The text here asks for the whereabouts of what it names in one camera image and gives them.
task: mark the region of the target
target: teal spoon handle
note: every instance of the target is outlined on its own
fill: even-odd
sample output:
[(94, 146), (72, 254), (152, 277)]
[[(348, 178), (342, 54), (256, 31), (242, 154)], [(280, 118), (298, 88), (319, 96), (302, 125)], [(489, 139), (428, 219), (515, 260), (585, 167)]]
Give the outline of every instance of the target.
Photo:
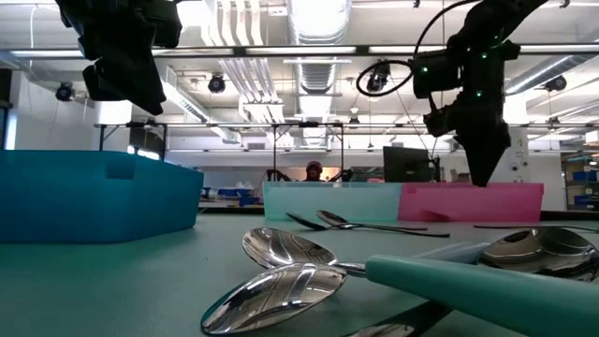
[(372, 256), (366, 276), (528, 336), (597, 334), (597, 285), (397, 256)]

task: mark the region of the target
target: person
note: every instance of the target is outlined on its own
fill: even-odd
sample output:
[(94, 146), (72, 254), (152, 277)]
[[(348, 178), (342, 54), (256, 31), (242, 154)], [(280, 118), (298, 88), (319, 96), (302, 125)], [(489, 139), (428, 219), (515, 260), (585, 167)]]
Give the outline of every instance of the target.
[(322, 164), (317, 161), (311, 161), (306, 166), (306, 179), (305, 182), (323, 182), (320, 180), (322, 174)]

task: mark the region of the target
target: computer monitor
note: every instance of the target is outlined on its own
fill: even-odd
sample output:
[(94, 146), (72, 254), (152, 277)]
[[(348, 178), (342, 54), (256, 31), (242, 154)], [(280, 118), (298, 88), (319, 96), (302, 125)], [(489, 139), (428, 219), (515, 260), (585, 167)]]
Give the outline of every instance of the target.
[(430, 165), (434, 161), (430, 161), (427, 150), (386, 146), (383, 148), (383, 160), (385, 162), (385, 182), (387, 183), (439, 180), (435, 165)]

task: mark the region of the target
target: table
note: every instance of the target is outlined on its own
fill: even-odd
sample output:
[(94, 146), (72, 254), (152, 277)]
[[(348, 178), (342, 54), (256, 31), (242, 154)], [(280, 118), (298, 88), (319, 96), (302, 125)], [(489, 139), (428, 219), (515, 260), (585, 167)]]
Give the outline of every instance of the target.
[[(599, 223), (567, 224), (599, 228)], [(243, 233), (254, 227), (293, 231), (328, 247), (344, 262), (363, 262), (374, 254), (411, 256), (461, 241), (492, 242), (513, 232), (472, 224), (428, 226), (454, 235), (436, 239), (369, 229), (315, 232), (292, 222), (269, 223), (258, 215), (201, 214), (193, 229), (137, 242), (0, 244), (0, 335), (201, 336), (199, 319), (206, 309), (262, 271), (241, 248)], [(579, 233), (599, 245), (598, 234)], [(349, 277), (337, 294), (313, 310), (246, 336), (341, 336), (423, 301)], [(424, 336), (520, 335), (453, 312)]]

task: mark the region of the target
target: teal bin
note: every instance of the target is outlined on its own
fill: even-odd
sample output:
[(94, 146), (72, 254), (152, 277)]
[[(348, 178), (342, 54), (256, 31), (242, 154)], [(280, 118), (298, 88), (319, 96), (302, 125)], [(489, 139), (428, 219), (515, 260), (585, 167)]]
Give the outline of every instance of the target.
[(287, 212), (317, 220), (319, 210), (352, 221), (397, 221), (400, 183), (266, 182), (264, 214), (269, 220), (289, 220)]
[(0, 151), (0, 242), (126, 242), (193, 227), (203, 173), (115, 152)]

